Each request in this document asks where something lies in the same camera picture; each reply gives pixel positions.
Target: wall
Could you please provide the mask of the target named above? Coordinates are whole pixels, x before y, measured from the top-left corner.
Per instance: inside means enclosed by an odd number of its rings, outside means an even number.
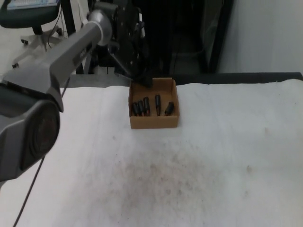
[[[303,73],[302,10],[302,0],[235,0],[219,71]]]

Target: dark stain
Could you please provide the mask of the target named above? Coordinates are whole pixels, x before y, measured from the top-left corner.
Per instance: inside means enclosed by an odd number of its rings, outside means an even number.
[[[266,135],[268,135],[268,134],[269,134],[269,128],[266,127],[266,128],[264,129],[264,132],[265,132]]]
[[[252,168],[248,165],[246,168],[247,173],[251,174],[252,173]]]

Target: chair wheel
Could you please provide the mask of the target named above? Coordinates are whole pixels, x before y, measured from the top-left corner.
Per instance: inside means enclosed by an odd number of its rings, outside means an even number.
[[[59,36],[63,36],[62,28],[58,28],[58,29],[56,30],[56,32],[58,33]]]
[[[15,69],[15,68],[19,68],[19,64],[18,64],[18,63],[16,63],[16,64],[12,65],[12,67],[13,67],[13,69]]]
[[[27,41],[27,40],[21,39],[21,42],[22,42],[25,46],[28,45],[28,41]]]

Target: stain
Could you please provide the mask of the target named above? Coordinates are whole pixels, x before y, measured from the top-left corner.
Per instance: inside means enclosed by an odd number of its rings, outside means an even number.
[[[195,220],[203,213],[207,217],[224,201],[224,193],[219,192],[226,190],[227,172],[209,159],[208,151],[191,143],[167,142],[164,150],[154,143],[151,150],[142,149],[144,144],[139,143],[121,162],[102,161],[100,155],[98,165],[85,169],[91,179],[83,175],[83,186],[73,187],[72,193],[80,199],[66,201],[63,211],[70,219],[78,218],[75,214],[79,212],[73,209],[93,216],[91,220],[103,213],[112,224],[123,214],[124,219],[137,220],[138,226],[144,226],[139,217],[146,215],[161,218],[169,213],[174,218]]]
[[[247,168],[246,168],[246,171],[248,174],[251,174],[252,173],[252,168],[248,165]]]
[[[179,164],[178,156],[175,154],[175,155],[173,156],[173,158],[171,159],[171,161],[172,161],[173,163]]]
[[[266,128],[264,129],[264,132],[265,132],[266,135],[268,135],[268,134],[269,134],[269,128],[266,127]]]

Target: black cable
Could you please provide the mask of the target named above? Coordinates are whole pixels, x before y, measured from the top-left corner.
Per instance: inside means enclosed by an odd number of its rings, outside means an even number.
[[[61,97],[62,97],[62,98],[63,98],[63,95],[64,95],[64,93],[65,93],[65,91],[66,91],[66,88],[68,87],[68,84],[69,84],[70,80],[71,80],[71,76],[68,78],[68,80],[66,81],[66,83],[65,83],[65,85],[64,85],[63,92],[61,93]]]
[[[68,80],[66,81],[66,83],[65,83],[65,85],[64,85],[63,92],[61,93],[61,97],[63,97],[63,95],[65,94],[65,91],[66,91],[66,88],[68,87],[68,84],[69,84],[69,82],[70,82],[70,79],[71,79],[71,77],[69,77]],[[36,179],[37,179],[37,177],[38,177],[38,174],[39,174],[39,172],[40,172],[40,169],[41,169],[41,167],[42,167],[42,164],[43,164],[43,162],[44,162],[44,159],[45,159],[45,156],[41,159],[41,162],[40,162],[40,164],[39,164],[39,167],[38,167],[38,169],[37,169],[37,171],[36,171],[36,174],[35,174],[35,176],[34,176],[34,179],[33,179],[32,183],[31,183],[31,185],[30,185],[30,187],[29,187],[29,189],[28,189],[27,195],[26,195],[26,197],[25,197],[25,199],[24,199],[24,201],[23,201],[22,207],[21,207],[21,209],[20,209],[20,211],[19,211],[19,213],[18,213],[18,216],[17,216],[17,218],[16,218],[16,221],[15,221],[13,227],[16,227],[17,224],[18,224],[18,222],[19,222],[19,220],[20,220],[20,217],[21,217],[21,215],[22,215],[22,213],[23,213],[23,210],[24,210],[24,207],[25,207],[25,205],[26,205],[26,203],[27,203],[27,200],[28,200],[28,198],[29,198],[29,195],[30,195],[30,193],[31,193],[31,191],[32,191],[32,189],[33,189],[33,186],[34,186],[35,182],[36,182]]]
[[[65,38],[65,35],[64,35],[64,33],[65,33],[65,28],[64,28],[64,23],[63,23],[63,18],[62,18],[62,16],[63,16],[63,14],[61,14],[61,23],[62,23],[62,35],[63,35],[63,38]]]
[[[79,17],[80,17],[81,26],[82,26],[82,19],[81,19],[81,14],[80,14],[80,5],[79,5],[79,3],[78,3],[78,8],[79,8]]]
[[[53,30],[55,29],[55,27],[56,27],[56,25],[57,25],[57,23],[58,23],[58,21],[59,21],[59,19],[60,19],[61,14],[62,14],[62,7],[61,7],[61,10],[60,10],[60,14],[59,14],[59,16],[58,16],[58,19],[57,19],[57,21],[56,21],[56,24],[55,24],[55,26],[52,28],[52,31],[50,32],[50,34],[49,34],[49,36],[48,36],[48,38],[47,38],[47,43],[48,43],[48,45],[49,45],[50,48],[52,48],[52,47],[51,47],[50,44],[49,44],[49,38],[52,36]]]
[[[33,186],[34,186],[34,183],[35,183],[36,178],[37,178],[37,176],[38,176],[38,173],[39,173],[39,171],[40,171],[40,169],[41,169],[42,163],[44,162],[44,158],[45,158],[45,156],[41,159],[41,162],[40,162],[40,164],[39,164],[39,167],[38,167],[38,169],[37,169],[37,171],[36,171],[36,174],[35,174],[35,176],[34,176],[34,179],[33,179],[32,183],[31,183],[31,185],[30,185],[30,187],[29,187],[29,190],[28,190],[28,192],[27,192],[27,196],[25,197],[25,199],[24,199],[24,201],[23,201],[22,207],[21,207],[21,209],[20,209],[20,211],[19,211],[18,217],[17,217],[17,219],[16,219],[16,221],[15,221],[13,227],[16,227],[17,224],[18,224],[18,222],[19,222],[19,219],[20,219],[20,217],[21,217],[21,215],[22,215],[22,212],[23,212],[24,207],[25,207],[25,205],[26,205],[26,203],[27,203],[27,200],[28,200],[28,198],[29,198],[29,195],[30,195],[30,193],[31,193],[31,191],[32,191],[32,189],[33,189]]]
[[[182,37],[180,36],[180,41],[179,41],[179,45],[178,45],[178,50],[177,50],[177,54],[176,54],[176,57],[175,57],[174,70],[173,70],[173,73],[172,73],[172,74],[175,74],[177,58],[178,58],[178,54],[179,54],[180,46],[181,46],[181,39],[182,39]]]

